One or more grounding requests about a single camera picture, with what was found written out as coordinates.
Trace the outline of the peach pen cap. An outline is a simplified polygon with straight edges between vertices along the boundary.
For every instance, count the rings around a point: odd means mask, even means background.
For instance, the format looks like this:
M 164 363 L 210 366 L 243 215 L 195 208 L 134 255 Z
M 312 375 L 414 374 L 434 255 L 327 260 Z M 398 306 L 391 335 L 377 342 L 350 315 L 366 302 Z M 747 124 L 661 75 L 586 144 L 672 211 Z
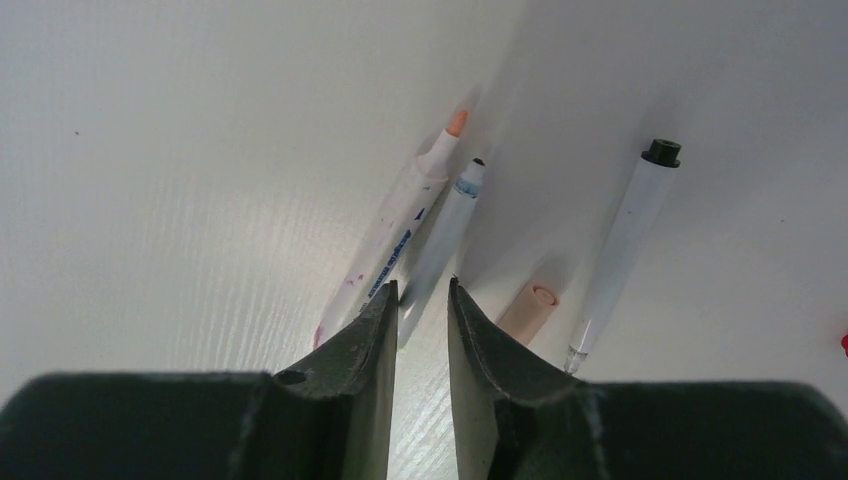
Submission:
M 544 285 L 526 284 L 496 321 L 513 339 L 528 346 L 556 310 L 558 295 Z

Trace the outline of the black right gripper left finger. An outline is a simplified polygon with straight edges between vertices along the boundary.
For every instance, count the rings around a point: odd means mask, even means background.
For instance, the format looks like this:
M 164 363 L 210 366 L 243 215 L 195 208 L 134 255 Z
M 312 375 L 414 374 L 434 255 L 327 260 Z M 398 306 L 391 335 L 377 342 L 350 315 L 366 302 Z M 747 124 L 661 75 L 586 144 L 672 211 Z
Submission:
M 398 287 L 282 371 L 75 372 L 1 411 L 5 479 L 383 479 Z

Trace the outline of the white pen orange tip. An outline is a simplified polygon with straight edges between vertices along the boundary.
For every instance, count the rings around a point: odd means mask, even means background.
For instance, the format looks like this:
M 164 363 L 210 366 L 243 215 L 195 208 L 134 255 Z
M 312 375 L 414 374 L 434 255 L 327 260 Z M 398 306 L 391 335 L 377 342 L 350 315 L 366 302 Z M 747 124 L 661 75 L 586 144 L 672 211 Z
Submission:
M 468 116 L 466 110 L 457 112 L 429 150 L 401 171 L 322 315 L 313 335 L 315 349 L 355 319 L 390 277 L 448 181 L 448 161 Z

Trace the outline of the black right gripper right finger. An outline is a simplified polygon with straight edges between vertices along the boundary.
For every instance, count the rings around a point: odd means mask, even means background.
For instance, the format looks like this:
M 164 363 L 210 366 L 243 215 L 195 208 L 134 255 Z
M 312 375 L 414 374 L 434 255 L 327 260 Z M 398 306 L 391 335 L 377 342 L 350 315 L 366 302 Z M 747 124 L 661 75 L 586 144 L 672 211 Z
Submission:
M 775 381 L 591 383 L 493 324 L 452 279 L 449 365 L 462 479 L 843 479 L 847 423 Z

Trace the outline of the white pen green end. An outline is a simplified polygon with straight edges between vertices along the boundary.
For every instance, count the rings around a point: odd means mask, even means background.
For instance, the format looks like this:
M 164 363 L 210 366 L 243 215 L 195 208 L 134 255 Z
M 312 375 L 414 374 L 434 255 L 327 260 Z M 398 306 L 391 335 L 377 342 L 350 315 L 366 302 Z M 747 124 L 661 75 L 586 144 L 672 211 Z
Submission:
M 449 260 L 456 253 L 484 185 L 486 164 L 473 159 L 454 182 L 400 297 L 398 347 L 418 325 Z

